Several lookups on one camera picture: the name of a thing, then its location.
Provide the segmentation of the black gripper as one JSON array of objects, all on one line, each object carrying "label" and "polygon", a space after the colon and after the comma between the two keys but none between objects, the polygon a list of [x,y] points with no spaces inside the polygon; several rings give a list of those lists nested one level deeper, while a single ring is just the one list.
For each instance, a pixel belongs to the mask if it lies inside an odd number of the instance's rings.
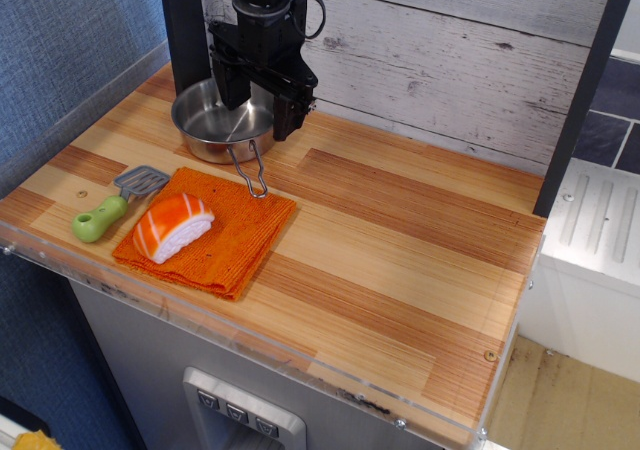
[{"label": "black gripper", "polygon": [[235,24],[213,21],[212,71],[224,106],[234,110],[251,97],[256,83],[274,95],[273,138],[284,142],[300,129],[315,106],[318,79],[302,59],[308,0],[279,8],[232,0]]}]

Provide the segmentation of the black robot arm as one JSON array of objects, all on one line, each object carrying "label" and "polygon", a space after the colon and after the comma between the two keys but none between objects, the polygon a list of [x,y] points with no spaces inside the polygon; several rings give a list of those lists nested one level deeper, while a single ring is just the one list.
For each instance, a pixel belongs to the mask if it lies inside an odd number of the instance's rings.
[{"label": "black robot arm", "polygon": [[[309,0],[232,0],[235,24],[214,21],[211,61],[222,103],[234,110],[251,97],[256,84],[274,97],[273,137],[284,141],[301,128],[315,103],[318,79],[301,55]],[[314,0],[322,12],[323,0]]]}]

